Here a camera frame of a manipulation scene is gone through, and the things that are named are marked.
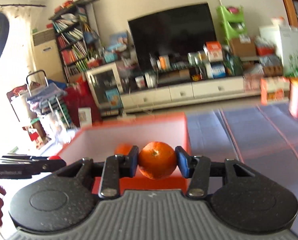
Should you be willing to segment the large orange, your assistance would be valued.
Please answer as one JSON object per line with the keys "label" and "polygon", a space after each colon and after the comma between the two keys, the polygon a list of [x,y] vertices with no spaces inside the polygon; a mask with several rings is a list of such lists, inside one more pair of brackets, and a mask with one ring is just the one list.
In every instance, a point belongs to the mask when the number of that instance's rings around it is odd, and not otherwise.
{"label": "large orange", "polygon": [[150,142],[138,155],[140,172],[152,180],[169,177],[177,165],[178,159],[175,150],[164,142]]}

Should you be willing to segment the tangerine centre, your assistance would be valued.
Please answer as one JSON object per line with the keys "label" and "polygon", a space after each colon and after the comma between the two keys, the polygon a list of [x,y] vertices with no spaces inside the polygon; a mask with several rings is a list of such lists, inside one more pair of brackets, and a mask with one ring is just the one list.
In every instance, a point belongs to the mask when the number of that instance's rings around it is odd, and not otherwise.
{"label": "tangerine centre", "polygon": [[118,146],[116,146],[114,150],[114,154],[128,155],[132,148],[133,148],[132,144],[127,144],[127,143],[119,144]]}

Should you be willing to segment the red cherry tomato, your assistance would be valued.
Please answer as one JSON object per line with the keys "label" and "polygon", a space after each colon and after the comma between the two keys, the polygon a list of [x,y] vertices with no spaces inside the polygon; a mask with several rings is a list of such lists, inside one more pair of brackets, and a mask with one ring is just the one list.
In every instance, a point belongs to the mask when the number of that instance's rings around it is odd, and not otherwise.
{"label": "red cherry tomato", "polygon": [[53,156],[48,157],[48,160],[61,160],[61,157],[57,156],[57,155],[53,155]]}

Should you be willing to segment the red gift bag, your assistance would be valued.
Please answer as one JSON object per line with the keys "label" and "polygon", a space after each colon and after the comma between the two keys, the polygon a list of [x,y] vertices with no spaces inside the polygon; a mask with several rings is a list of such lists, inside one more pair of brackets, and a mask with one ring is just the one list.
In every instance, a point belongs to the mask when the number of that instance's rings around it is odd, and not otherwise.
{"label": "red gift bag", "polygon": [[102,122],[100,111],[97,108],[87,81],[80,79],[78,83],[68,86],[65,91],[67,95],[64,97],[64,101],[71,120],[76,127],[80,127],[78,117],[79,108],[90,108],[92,124],[94,122]]}

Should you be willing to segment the white tv stand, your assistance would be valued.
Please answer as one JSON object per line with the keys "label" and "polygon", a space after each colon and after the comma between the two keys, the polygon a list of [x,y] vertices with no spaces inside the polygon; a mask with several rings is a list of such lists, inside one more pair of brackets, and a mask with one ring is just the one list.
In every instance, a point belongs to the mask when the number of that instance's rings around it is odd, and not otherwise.
{"label": "white tv stand", "polygon": [[175,85],[155,84],[153,87],[126,89],[120,98],[126,112],[140,112],[203,102],[238,99],[261,94],[259,87],[248,89],[242,76],[202,81],[184,81]]}

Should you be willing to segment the small glass door cabinet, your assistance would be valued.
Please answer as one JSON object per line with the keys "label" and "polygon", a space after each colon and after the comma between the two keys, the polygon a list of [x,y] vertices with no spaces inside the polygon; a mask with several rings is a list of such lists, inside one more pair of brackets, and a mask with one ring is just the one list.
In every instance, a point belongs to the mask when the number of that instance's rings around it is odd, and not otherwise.
{"label": "small glass door cabinet", "polygon": [[123,109],[120,94],[124,91],[118,67],[122,61],[107,63],[86,72],[86,79],[101,116],[119,115]]}

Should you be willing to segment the white floor air conditioner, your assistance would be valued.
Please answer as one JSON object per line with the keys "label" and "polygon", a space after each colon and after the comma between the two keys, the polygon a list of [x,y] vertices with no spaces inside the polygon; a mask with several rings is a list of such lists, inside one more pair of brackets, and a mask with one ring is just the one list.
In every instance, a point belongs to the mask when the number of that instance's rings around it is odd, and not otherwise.
{"label": "white floor air conditioner", "polygon": [[35,70],[44,70],[48,79],[66,82],[53,29],[45,29],[31,35]]}

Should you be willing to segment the pink can yellow lid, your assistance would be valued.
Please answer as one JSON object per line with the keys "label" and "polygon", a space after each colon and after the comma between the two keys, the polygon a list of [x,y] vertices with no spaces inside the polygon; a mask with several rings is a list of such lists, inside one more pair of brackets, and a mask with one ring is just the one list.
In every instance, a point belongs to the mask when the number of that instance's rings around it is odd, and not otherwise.
{"label": "pink can yellow lid", "polygon": [[298,77],[290,80],[289,112],[298,119]]}

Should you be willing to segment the black bookshelf with books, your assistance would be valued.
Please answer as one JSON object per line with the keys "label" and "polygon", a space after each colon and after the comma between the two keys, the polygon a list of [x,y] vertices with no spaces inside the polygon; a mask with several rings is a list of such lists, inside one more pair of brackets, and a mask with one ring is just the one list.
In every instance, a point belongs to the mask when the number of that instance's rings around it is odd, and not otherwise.
{"label": "black bookshelf with books", "polygon": [[90,31],[87,7],[98,0],[67,0],[49,18],[56,35],[58,53],[66,81],[75,82],[88,70],[93,44],[87,42]]}

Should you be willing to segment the brown cardboard box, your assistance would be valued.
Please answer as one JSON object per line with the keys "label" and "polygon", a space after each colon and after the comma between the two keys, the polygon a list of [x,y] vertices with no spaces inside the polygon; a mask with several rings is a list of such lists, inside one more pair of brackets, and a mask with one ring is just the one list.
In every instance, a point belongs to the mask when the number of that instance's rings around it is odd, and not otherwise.
{"label": "brown cardboard box", "polygon": [[234,56],[253,57],[257,55],[254,38],[233,38],[229,45]]}

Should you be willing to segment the black flat television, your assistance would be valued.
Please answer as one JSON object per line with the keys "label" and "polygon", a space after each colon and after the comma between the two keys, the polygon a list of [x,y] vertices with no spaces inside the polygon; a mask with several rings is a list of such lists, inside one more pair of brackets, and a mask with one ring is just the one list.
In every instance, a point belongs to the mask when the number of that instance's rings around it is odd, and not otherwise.
{"label": "black flat television", "polygon": [[128,21],[133,44],[142,69],[151,69],[151,57],[186,56],[216,41],[207,3],[187,5]]}

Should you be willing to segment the green stacked storage bins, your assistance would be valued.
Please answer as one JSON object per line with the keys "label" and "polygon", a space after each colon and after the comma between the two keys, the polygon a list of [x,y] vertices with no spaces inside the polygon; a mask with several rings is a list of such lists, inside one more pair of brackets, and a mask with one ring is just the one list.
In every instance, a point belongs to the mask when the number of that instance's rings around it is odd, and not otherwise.
{"label": "green stacked storage bins", "polygon": [[224,39],[227,43],[233,38],[238,38],[248,33],[245,25],[243,7],[226,7],[220,5],[217,7],[216,12],[224,34]]}

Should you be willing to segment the white chest freezer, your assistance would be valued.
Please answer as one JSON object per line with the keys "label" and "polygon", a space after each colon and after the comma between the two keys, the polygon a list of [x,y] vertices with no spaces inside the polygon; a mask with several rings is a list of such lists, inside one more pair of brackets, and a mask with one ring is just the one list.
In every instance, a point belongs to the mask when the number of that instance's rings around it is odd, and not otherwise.
{"label": "white chest freezer", "polygon": [[260,37],[274,44],[283,74],[298,77],[298,28],[282,25],[260,27]]}

